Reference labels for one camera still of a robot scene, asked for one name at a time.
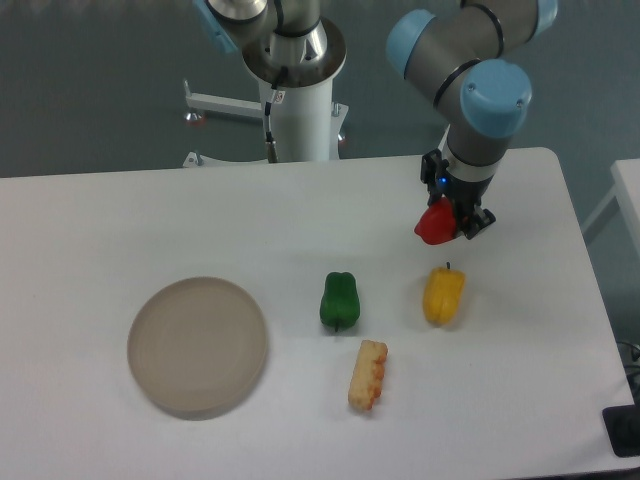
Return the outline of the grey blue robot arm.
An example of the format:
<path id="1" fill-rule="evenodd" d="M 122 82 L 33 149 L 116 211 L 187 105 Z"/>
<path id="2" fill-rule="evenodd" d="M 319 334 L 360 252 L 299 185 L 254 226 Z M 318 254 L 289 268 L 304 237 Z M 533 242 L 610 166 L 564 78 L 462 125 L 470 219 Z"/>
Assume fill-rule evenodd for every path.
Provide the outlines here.
<path id="1" fill-rule="evenodd" d="M 339 28 L 316 1 L 198 1 L 211 42 L 239 52 L 257 81 L 270 163 L 337 157 L 334 78 L 347 55 Z M 527 74 L 504 55 L 547 30 L 554 1 L 464 1 L 452 17 L 426 10 L 391 29 L 386 56 L 447 121 L 442 144 L 421 160 L 427 208 L 416 234 L 438 245 L 473 238 L 495 220 L 482 205 L 532 98 Z"/>

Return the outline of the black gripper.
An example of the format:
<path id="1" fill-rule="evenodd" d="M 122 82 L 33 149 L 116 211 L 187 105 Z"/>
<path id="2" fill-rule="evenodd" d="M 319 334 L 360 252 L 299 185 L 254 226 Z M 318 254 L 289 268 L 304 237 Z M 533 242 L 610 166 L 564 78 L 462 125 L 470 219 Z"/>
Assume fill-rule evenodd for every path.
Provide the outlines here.
<path id="1" fill-rule="evenodd" d="M 456 235 L 473 239 L 496 222 L 495 215 L 481 206 L 493 177 L 463 181 L 447 173 L 447 166 L 440 150 L 422 156 L 420 180 L 427 187 L 427 205 L 432 206 L 445 196 L 453 205 Z"/>

